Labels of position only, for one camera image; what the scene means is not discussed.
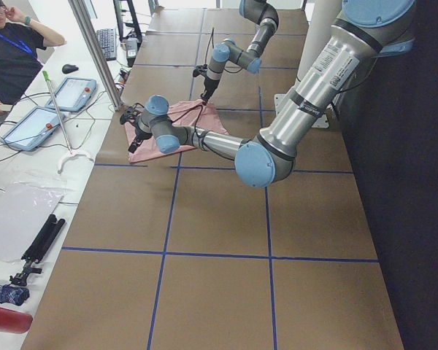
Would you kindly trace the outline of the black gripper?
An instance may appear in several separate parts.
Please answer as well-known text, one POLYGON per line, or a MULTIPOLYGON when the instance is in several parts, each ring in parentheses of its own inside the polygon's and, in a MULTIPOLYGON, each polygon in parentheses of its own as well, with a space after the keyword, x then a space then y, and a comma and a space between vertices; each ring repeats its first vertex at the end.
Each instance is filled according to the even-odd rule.
POLYGON ((211 95, 219 85, 219 73, 213 71, 207 64, 196 66, 193 70, 193 77, 203 76, 204 92, 200 95, 202 104, 207 105, 211 95))
POLYGON ((129 153, 135 153, 143 141, 152 137, 152 133, 142 124, 143 108, 139 104, 129 106, 120 116, 119 123, 125 128, 126 138, 131 142, 129 153))

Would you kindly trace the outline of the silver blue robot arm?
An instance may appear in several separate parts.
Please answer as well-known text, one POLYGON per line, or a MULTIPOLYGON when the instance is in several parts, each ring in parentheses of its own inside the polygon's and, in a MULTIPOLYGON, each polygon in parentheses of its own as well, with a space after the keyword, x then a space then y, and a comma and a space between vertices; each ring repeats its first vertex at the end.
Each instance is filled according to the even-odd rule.
POLYGON ((277 10, 267 1, 241 1, 240 15, 257 25, 253 39, 246 48, 241 48, 231 38, 225 38, 214 46, 210 61, 193 70, 193 76, 204 78, 204 91, 200 95, 203 104, 207 104, 218 88, 227 63, 249 71, 252 74, 259 72, 261 56, 276 33, 279 26, 277 10))
POLYGON ((318 57, 289 91, 280 97, 272 123, 254 138, 242 139, 197 125, 177 125, 169 103, 149 97, 143 109, 129 107, 120 123, 134 130, 134 152, 153 140, 163 154, 182 146, 210 151, 232 160, 239 178, 251 187, 267 187, 292 172, 296 148, 363 62, 409 51, 414 42, 414 1, 344 1, 331 24, 330 37, 318 57))

